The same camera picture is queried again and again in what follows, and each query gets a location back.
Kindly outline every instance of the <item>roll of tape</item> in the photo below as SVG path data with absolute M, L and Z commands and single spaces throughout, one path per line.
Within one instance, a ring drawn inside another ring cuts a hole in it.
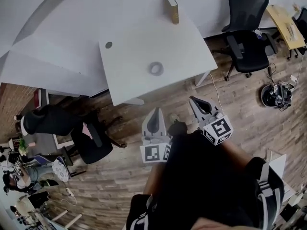
M 154 76 L 161 76 L 164 72 L 164 67 L 161 62 L 155 61 L 149 65 L 149 73 Z

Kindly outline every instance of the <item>book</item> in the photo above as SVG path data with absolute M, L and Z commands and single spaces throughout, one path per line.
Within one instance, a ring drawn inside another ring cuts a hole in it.
M 176 2 L 176 0 L 166 0 L 166 5 L 173 24 L 178 24 L 178 3 Z
M 40 89 L 34 92 L 34 107 L 35 109 L 42 106 L 42 91 Z

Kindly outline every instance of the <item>brick wall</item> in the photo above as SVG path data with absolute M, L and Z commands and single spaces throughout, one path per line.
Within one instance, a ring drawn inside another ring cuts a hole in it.
M 0 86 L 0 143 L 16 135 L 14 115 L 23 110 L 33 97 L 35 88 L 1 84 Z

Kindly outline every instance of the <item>pink object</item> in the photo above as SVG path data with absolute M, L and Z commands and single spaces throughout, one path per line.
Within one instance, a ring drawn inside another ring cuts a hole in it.
M 83 129 L 82 129 L 82 133 L 84 133 L 85 135 L 89 136 L 91 139 L 93 139 L 90 131 L 87 128 L 87 124 L 83 123 Z
M 28 146 L 29 146 L 29 147 L 35 147 L 35 146 L 36 146 L 36 143 L 35 143 L 35 142 L 30 142 L 30 143 L 28 144 Z

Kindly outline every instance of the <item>wooden table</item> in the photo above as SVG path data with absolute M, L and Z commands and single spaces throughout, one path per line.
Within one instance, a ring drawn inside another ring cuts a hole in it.
M 298 30 L 297 26 L 295 25 L 294 21 L 292 20 L 291 16 L 287 13 L 286 9 L 278 6 L 278 5 L 269 5 L 266 9 L 266 11 L 269 13 L 270 17 L 276 24 L 284 42 L 286 43 L 289 50 L 301 48 L 306 45 L 304 41 L 304 37 Z M 288 28 L 286 26 L 287 23 L 291 23 L 294 26 L 294 29 L 296 30 L 296 34 L 298 39 L 297 40 L 291 40 L 290 33 L 288 31 Z
M 120 31 L 111 29 L 99 45 L 113 105 L 143 104 L 137 97 L 199 75 L 198 86 L 217 68 L 196 25 L 182 10 L 179 24 L 166 15 L 142 19 Z M 160 76 L 149 72 L 153 62 L 163 65 Z

